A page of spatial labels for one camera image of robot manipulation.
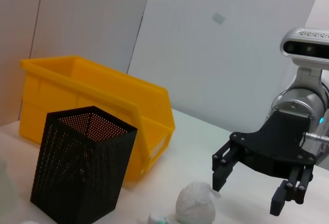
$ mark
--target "black mesh container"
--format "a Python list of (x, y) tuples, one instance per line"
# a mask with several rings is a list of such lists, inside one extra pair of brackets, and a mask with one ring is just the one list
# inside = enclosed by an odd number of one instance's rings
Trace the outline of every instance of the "black mesh container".
[(31, 202), (59, 224), (115, 209), (137, 129), (97, 107), (47, 115)]

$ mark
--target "storage bin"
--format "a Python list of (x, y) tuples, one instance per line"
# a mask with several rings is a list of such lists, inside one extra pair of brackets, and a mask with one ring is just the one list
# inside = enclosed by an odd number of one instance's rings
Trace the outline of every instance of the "storage bin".
[(41, 143), (47, 113), (96, 106), (138, 129), (125, 180), (146, 173), (175, 128), (166, 89), (78, 56), (28, 59), (20, 134)]
[(137, 129), (97, 107), (47, 115), (31, 202), (60, 224), (115, 209)]

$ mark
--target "white panel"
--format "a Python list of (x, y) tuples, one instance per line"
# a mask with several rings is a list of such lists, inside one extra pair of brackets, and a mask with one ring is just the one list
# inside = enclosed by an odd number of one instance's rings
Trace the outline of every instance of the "white panel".
[(39, 0), (0, 0), (0, 125), (18, 120)]
[(147, 0), (42, 0), (32, 56), (78, 54), (127, 72)]
[(177, 110), (258, 130), (295, 73), (280, 41), (314, 1), (148, 0), (129, 74), (168, 88)]

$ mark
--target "white table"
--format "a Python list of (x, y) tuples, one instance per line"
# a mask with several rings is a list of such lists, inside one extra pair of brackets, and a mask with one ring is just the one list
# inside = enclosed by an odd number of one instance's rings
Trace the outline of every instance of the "white table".
[[(227, 142), (230, 132), (177, 111), (174, 118), (176, 131), (167, 151), (139, 183), (122, 188), (116, 209), (95, 224), (136, 223), (151, 212), (172, 214), (182, 188), (196, 180), (212, 182), (211, 155)], [(29, 202), (39, 147), (19, 137), (18, 127), (15, 122), (0, 128), (0, 157), (7, 162), (20, 197), (16, 209), (0, 223), (53, 224)], [(269, 214), (270, 203), (281, 182), (238, 163), (215, 201), (214, 223), (329, 223), (329, 171), (316, 166), (305, 203), (286, 202), (281, 215), (274, 217)]]

